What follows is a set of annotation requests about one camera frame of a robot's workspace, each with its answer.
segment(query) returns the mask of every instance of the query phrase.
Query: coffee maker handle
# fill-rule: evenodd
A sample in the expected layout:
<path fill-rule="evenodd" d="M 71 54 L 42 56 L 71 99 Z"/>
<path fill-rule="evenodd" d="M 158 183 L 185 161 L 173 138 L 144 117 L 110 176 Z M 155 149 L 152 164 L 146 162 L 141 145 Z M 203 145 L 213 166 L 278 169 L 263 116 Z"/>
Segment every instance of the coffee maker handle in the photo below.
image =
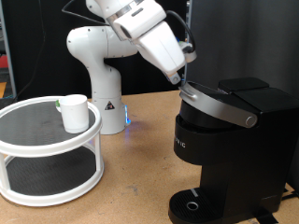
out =
<path fill-rule="evenodd" d="M 255 114 L 216 100 L 198 91 L 188 82 L 180 87 L 180 90 L 179 96 L 183 101 L 213 118 L 228 121 L 245 128 L 252 128 L 258 121 Z"/>

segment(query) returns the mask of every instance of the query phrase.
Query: black background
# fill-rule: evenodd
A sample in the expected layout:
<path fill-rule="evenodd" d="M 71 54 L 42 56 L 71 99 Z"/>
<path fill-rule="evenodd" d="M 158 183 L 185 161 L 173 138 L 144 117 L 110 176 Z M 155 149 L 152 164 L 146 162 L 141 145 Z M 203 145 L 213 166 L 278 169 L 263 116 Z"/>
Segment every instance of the black background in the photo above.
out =
<path fill-rule="evenodd" d="M 299 1 L 193 0 L 197 59 L 187 80 L 257 77 L 299 99 Z M 288 182 L 299 190 L 299 145 Z"/>
<path fill-rule="evenodd" d="M 37 67 L 36 79 L 20 96 L 20 100 L 71 93 L 91 97 L 88 72 L 84 65 L 68 52 L 66 37 L 74 28 L 96 24 L 62 13 L 62 8 L 68 2 L 69 0 L 42 0 L 40 13 L 39 0 L 2 1 L 17 92 L 30 81 L 34 73 L 37 55 L 43 43 L 42 21 L 46 33 L 46 44 Z M 183 19 L 186 18 L 186 1 L 156 2 L 164 10 L 174 10 Z M 86 8 L 84 0 L 76 1 L 68 10 L 100 20 Z M 184 39 L 184 28 L 174 18 L 167 18 L 166 21 L 169 22 L 175 36 Z M 106 63 L 121 72 L 124 95 L 178 89 L 139 53 L 123 59 L 107 59 Z"/>

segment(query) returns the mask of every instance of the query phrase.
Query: blue light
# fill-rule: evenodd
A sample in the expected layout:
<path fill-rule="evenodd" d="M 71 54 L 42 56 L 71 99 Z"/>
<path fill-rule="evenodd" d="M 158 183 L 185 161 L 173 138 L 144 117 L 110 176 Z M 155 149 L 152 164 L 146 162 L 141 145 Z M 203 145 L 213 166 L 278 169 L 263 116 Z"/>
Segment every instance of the blue light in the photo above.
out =
<path fill-rule="evenodd" d="M 128 106 L 126 105 L 126 106 L 124 107 L 124 109 L 125 109 L 125 122 L 126 122 L 127 124 L 129 124 L 129 123 L 131 123 L 131 120 L 130 120 L 129 117 L 128 117 Z"/>

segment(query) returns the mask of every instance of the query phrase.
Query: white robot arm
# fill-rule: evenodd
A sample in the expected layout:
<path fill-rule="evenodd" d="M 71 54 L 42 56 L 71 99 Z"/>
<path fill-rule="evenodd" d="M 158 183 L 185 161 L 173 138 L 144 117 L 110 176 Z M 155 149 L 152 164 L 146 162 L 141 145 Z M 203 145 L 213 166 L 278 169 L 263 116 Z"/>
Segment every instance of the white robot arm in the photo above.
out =
<path fill-rule="evenodd" d="M 101 8 L 94 0 L 86 0 L 88 9 L 102 17 Z M 122 58 L 137 53 L 129 41 L 120 41 L 110 26 L 86 26 L 72 30 L 66 40 L 69 52 L 87 68 L 93 104 L 101 112 L 101 134 L 121 132 L 130 121 L 121 101 L 121 74 L 105 64 L 106 58 Z"/>
<path fill-rule="evenodd" d="M 158 67 L 168 78 L 180 82 L 177 70 L 196 58 L 195 51 L 185 52 L 168 24 L 166 13 L 154 0 L 94 0 L 103 9 L 120 40 L 130 40 L 144 59 Z"/>

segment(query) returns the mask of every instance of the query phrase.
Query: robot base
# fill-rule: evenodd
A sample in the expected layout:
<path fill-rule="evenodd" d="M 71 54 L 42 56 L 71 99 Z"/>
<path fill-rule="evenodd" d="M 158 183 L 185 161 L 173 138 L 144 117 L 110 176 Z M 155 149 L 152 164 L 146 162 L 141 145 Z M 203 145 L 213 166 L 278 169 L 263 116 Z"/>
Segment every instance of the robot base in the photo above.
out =
<path fill-rule="evenodd" d="M 93 97 L 93 105 L 99 109 L 103 119 L 101 134 L 120 133 L 128 126 L 125 105 L 121 102 L 121 96 L 111 99 Z"/>

